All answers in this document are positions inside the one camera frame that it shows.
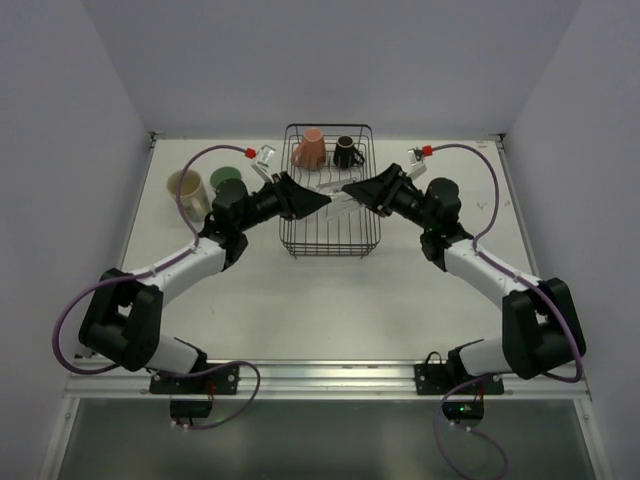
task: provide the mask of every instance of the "green cup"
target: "green cup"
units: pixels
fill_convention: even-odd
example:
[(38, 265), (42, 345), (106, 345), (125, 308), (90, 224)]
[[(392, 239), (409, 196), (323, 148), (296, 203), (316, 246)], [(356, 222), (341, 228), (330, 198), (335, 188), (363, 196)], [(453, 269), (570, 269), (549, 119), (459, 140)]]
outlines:
[(242, 180), (242, 174), (240, 173), (240, 170), (234, 167), (221, 167), (211, 174), (211, 176), (209, 177), (209, 183), (211, 184), (211, 188), (213, 188), (213, 191), (215, 192), (218, 190), (218, 185), (231, 178)]

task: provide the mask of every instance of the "pink mug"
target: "pink mug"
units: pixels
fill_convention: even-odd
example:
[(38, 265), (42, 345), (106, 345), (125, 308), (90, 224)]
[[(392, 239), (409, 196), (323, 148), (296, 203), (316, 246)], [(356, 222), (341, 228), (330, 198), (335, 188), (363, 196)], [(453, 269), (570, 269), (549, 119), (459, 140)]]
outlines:
[(324, 144), (324, 136), (317, 128), (310, 128), (304, 132), (300, 145), (291, 155), (291, 163), (296, 167), (306, 167), (310, 170), (318, 170), (327, 162), (327, 148)]

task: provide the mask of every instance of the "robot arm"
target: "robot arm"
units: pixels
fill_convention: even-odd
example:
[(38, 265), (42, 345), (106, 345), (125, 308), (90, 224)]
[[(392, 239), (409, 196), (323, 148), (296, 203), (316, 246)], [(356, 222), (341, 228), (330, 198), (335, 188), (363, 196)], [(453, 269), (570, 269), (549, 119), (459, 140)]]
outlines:
[(187, 250), (193, 253), (157, 273), (156, 265), (128, 274), (117, 269), (105, 272), (102, 280), (154, 274), (96, 291), (80, 327), (80, 343), (130, 371), (148, 368), (184, 374), (205, 369), (204, 352), (160, 334), (162, 309), (200, 280), (231, 267), (248, 245), (244, 231), (275, 216), (304, 218), (330, 201), (299, 186), (286, 172), (274, 175), (251, 195), (241, 180), (222, 182), (197, 246), (187, 245), (157, 265), (170, 264)]
[[(436, 178), (423, 193), (414, 186), (412, 177), (393, 164), (377, 177), (345, 185), (343, 191), (380, 216), (396, 212), (418, 225), (423, 229), (420, 243), (425, 257), (501, 309), (501, 337), (477, 340), (449, 352), (450, 385), (491, 372), (513, 372), (529, 379), (573, 360), (558, 319), (527, 285), (551, 299), (566, 320), (580, 355), (584, 355), (586, 346), (567, 285), (558, 279), (543, 281), (523, 273), (517, 273), (516, 279), (504, 273), (517, 270), (476, 246), (460, 224), (458, 186), (449, 179)], [(478, 252), (502, 268), (491, 265)]]

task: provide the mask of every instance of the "tabletop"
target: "tabletop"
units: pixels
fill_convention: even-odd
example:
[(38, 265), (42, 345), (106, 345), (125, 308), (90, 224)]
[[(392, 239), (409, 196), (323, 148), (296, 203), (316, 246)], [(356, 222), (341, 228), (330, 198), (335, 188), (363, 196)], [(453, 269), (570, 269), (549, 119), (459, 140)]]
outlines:
[[(282, 149), (281, 139), (158, 140), (125, 271), (154, 263), (190, 242), (165, 182), (195, 153), (221, 143)], [(393, 162), (406, 170), (408, 148), (443, 143), (447, 142), (376, 140), (377, 171)], [(498, 173), (498, 220), (482, 245), (529, 273), (495, 142), (457, 143), (481, 149)], [(426, 162), (427, 173), (417, 186), (424, 189), (436, 177), (455, 181), (463, 205), (462, 225), (471, 233), (482, 230), (494, 202), (486, 166), (470, 152), (453, 149), (437, 152)], [(250, 191), (262, 185), (251, 162), (236, 152), (210, 153), (193, 168), (206, 180), (225, 165), (241, 171)], [(213, 358), (264, 360), (420, 360), (432, 350), (446, 353), (500, 335), (500, 311), (463, 280), (429, 263), (420, 249), (420, 229), (399, 215), (382, 219), (381, 241), (364, 258), (296, 259), (282, 245), (278, 228), (278, 220), (272, 219), (246, 232), (249, 246), (232, 268), (201, 281), (165, 308), (162, 333), (193, 343)]]

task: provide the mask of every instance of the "dish rack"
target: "dish rack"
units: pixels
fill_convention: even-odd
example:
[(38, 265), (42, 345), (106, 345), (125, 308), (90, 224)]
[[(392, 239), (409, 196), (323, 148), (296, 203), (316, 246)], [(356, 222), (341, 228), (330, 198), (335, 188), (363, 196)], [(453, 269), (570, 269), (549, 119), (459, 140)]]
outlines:
[[(300, 144), (307, 129), (319, 128), (327, 147), (327, 161), (319, 170), (309, 170), (291, 163), (291, 155)], [(340, 169), (333, 164), (333, 153), (338, 138), (349, 135), (365, 162), (360, 166)], [(355, 178), (365, 180), (376, 176), (376, 156), (373, 131), (364, 124), (296, 123), (287, 126), (284, 133), (281, 168), (303, 187), (313, 188), (329, 182)], [(299, 256), (351, 256), (364, 257), (380, 242), (380, 218), (361, 207), (355, 211), (331, 218), (330, 206), (301, 220), (280, 219), (280, 240), (294, 257)]]

